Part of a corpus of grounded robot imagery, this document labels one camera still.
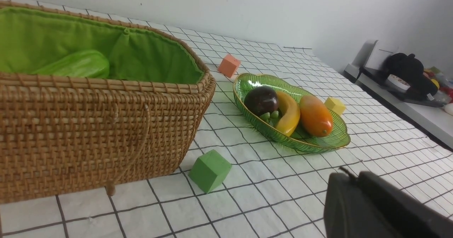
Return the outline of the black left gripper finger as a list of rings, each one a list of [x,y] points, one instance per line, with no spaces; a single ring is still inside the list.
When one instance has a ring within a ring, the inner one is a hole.
[[[451,219],[370,171],[331,173],[324,204],[328,238],[451,238]]]

